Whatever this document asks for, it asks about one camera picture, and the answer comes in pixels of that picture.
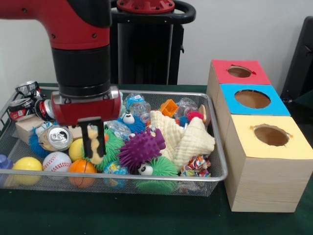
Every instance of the orange plastic block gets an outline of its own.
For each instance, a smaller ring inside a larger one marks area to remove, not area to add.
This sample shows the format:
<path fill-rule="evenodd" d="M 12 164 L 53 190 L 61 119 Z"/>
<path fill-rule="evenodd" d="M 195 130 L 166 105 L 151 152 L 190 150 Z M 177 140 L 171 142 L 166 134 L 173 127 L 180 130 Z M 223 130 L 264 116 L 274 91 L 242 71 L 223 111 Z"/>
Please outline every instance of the orange plastic block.
<path fill-rule="evenodd" d="M 160 111 L 164 116 L 172 117 L 178 109 L 177 104 L 172 100 L 168 99 L 165 103 L 161 104 Z"/>

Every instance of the white wall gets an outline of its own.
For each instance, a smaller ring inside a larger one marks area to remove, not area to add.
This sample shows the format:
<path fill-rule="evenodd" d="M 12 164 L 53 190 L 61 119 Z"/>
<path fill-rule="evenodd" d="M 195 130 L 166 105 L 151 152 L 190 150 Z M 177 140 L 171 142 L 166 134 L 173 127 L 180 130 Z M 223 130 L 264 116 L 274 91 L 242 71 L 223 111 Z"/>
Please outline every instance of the white wall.
<path fill-rule="evenodd" d="M 179 84 L 206 85 L 212 59 L 256 59 L 281 92 L 312 0 L 185 0 L 197 18 L 186 24 Z M 48 36 L 36 21 L 0 20 L 0 106 L 27 80 L 56 82 Z"/>
<path fill-rule="evenodd" d="M 185 0 L 197 10 L 186 24 L 179 84 L 207 84 L 212 59 L 260 61 L 281 92 L 312 0 Z"/>

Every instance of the yellow ball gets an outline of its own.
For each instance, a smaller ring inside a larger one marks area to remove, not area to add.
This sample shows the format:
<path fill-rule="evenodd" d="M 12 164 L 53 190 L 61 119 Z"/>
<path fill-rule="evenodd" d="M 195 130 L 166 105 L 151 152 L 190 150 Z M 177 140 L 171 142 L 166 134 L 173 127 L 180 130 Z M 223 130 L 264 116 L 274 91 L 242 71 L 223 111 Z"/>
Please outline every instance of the yellow ball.
<path fill-rule="evenodd" d="M 82 148 L 83 139 L 77 139 L 70 145 L 68 155 L 72 162 L 83 158 Z"/>
<path fill-rule="evenodd" d="M 14 170 L 43 170 L 41 162 L 33 157 L 19 159 L 13 166 Z M 21 185 L 34 185 L 40 180 L 40 175 L 14 175 L 14 180 Z"/>

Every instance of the wire mesh basket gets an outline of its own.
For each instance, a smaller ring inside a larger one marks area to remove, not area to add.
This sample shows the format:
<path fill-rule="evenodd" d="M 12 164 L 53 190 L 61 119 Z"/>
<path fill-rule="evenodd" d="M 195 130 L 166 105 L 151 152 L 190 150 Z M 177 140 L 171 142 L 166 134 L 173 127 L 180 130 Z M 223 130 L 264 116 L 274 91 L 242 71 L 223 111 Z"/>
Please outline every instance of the wire mesh basket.
<path fill-rule="evenodd" d="M 214 108 L 210 98 L 201 93 L 122 92 L 124 97 L 129 93 L 142 94 L 145 100 L 150 103 L 152 110 L 159 109 L 160 105 L 167 99 L 179 102 L 183 97 L 194 100 L 198 106 L 203 104 L 207 111 L 207 123 L 205 126 L 209 134 L 214 136 L 216 140 L 215 149 L 209 156 L 211 166 L 208 170 L 211 173 L 211 177 L 143 176 L 0 169 L 0 188 L 209 196 L 217 183 L 224 180 L 228 174 Z M 13 162 L 25 156 L 35 157 L 42 162 L 43 159 L 36 156 L 30 150 L 29 146 L 18 138 L 15 124 L 8 118 L 8 104 L 16 97 L 17 95 L 12 95 L 10 100 L 0 111 L 2 124 L 0 154 L 8 156 Z M 15 180 L 19 177 L 22 177 L 26 182 L 36 183 L 28 186 L 19 185 Z"/>

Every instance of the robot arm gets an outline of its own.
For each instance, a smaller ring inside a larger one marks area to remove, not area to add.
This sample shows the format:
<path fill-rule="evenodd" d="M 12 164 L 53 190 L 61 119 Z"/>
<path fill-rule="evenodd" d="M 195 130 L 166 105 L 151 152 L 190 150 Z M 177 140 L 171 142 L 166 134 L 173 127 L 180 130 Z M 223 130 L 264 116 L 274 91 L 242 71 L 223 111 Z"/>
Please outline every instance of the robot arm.
<path fill-rule="evenodd" d="M 103 121 L 118 118 L 120 96 L 110 87 L 110 0 L 3 0 L 2 19 L 35 19 L 50 38 L 59 91 L 51 101 L 60 125 L 80 125 L 92 155 L 87 125 L 98 126 L 103 155 Z"/>

